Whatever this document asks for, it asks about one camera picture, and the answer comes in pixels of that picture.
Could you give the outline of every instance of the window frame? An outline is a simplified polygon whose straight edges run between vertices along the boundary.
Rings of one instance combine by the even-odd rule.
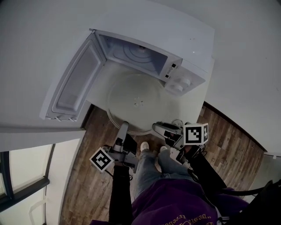
[[[45,188],[50,180],[48,179],[50,163],[54,152],[55,144],[52,145],[49,154],[45,175],[31,184],[26,185],[19,190],[13,190],[10,172],[10,152],[0,152],[0,173],[3,177],[3,185],[5,193],[0,195],[0,212],[12,207],[13,205],[21,202],[35,192]]]

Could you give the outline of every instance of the microwave knob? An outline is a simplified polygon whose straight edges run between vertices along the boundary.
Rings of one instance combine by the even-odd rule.
[[[191,82],[190,82],[190,80],[189,80],[188,78],[181,78],[181,79],[180,79],[180,82],[181,82],[181,83],[184,83],[185,86],[187,86],[187,87],[189,87],[190,84],[191,84]]]
[[[182,92],[183,91],[183,87],[177,83],[171,85],[171,88],[173,91],[176,91],[176,92]]]

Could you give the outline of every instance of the cable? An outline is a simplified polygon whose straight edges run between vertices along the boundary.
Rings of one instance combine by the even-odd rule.
[[[173,121],[172,121],[172,123],[174,123],[174,122],[175,122],[175,121],[177,121],[177,120],[181,122],[181,127],[184,127],[184,123],[183,123],[183,121],[182,121],[182,120],[175,119],[175,120],[173,120]]]
[[[199,183],[198,177],[195,175],[194,171],[191,169],[187,169],[189,175],[191,176],[191,178],[196,182]]]
[[[108,170],[105,170],[106,173],[108,173],[111,177],[113,177],[113,175],[108,171]]]
[[[197,157],[199,154],[202,154],[204,157],[207,155],[208,152],[205,151],[206,145],[203,144],[204,147],[198,149],[198,151],[192,156],[192,158]]]
[[[222,194],[233,195],[233,196],[247,196],[247,195],[258,194],[262,190],[263,190],[263,188],[258,188],[258,189],[249,190],[249,191],[231,191],[231,190],[221,189],[221,190],[219,190],[219,192]]]

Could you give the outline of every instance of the sneaker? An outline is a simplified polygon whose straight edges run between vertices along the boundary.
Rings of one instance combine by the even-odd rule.
[[[163,151],[166,150],[166,149],[168,149],[166,146],[162,146],[162,147],[160,148],[160,153],[163,152]]]
[[[145,149],[149,149],[149,144],[147,142],[142,142],[140,145],[140,151],[142,152]]]

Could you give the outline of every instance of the microwave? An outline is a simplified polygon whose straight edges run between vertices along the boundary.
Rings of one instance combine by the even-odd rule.
[[[174,25],[170,30],[164,24],[167,20]],[[49,88],[40,111],[42,119],[75,122],[108,61],[159,79],[174,96],[188,94],[206,80],[214,30],[187,14],[133,1],[109,10],[89,30],[65,72]]]

